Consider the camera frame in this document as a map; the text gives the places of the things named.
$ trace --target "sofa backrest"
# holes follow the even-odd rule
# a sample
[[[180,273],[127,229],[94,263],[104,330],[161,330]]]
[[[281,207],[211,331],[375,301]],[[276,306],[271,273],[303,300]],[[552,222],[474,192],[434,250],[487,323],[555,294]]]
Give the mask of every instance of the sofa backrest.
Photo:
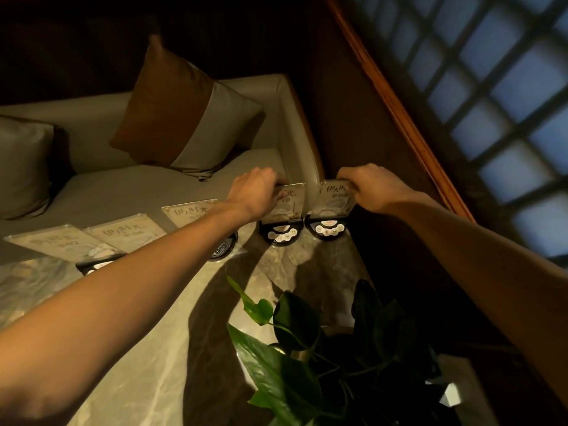
[[[278,88],[283,75],[222,80],[237,92],[263,105],[265,114],[239,139],[249,149],[277,148],[279,143]],[[0,114],[50,122],[69,134],[71,164],[79,174],[134,166],[130,156],[109,146],[130,98],[130,92],[78,99],[1,106]]]

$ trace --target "beige pillow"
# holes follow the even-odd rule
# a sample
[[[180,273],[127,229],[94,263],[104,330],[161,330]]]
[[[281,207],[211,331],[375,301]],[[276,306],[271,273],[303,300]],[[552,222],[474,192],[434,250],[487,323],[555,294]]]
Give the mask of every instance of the beige pillow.
[[[144,66],[110,145],[138,163],[208,177],[262,107],[150,36]]]
[[[0,219],[42,214],[49,204],[53,125],[0,116]]]

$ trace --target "beige sofa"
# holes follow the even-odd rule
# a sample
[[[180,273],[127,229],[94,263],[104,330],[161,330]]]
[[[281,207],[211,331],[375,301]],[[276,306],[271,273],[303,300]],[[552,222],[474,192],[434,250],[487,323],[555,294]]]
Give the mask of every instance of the beige sofa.
[[[246,149],[207,182],[162,167],[139,165],[109,147],[130,93],[1,106],[0,114],[51,122],[69,134],[71,163],[77,173],[42,215],[0,220],[0,238],[31,230],[73,224],[102,224],[142,212],[167,232],[173,223],[162,206],[211,198],[224,199],[233,179],[256,166],[284,172],[290,182],[306,182],[304,214],[313,205],[323,174],[302,108],[284,75],[222,81],[263,105],[265,118],[252,122],[239,139]],[[40,253],[0,243],[0,264],[40,257]]]

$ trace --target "person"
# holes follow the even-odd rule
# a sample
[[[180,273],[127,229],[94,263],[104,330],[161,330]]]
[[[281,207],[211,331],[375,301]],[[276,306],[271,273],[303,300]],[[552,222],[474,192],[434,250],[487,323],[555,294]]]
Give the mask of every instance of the person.
[[[344,167],[357,203],[406,222],[568,406],[568,274],[412,190],[383,167]],[[42,419],[89,392],[160,320],[215,248],[268,214],[272,169],[233,182],[199,220],[80,279],[0,333],[0,423]]]

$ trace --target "marble tabletop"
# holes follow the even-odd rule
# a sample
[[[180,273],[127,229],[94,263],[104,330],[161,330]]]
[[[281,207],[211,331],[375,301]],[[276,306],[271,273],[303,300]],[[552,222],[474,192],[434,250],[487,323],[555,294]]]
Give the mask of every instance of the marble tabletop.
[[[253,388],[227,322],[271,343],[272,327],[246,315],[231,275],[255,301],[291,290],[320,312],[322,324],[352,325],[355,284],[367,278],[347,232],[323,242],[303,230],[287,247],[269,246],[249,224],[229,257],[208,262],[159,323],[98,383],[73,426],[266,425],[271,414],[246,403]],[[45,257],[0,267],[0,329],[79,279],[75,265]]]

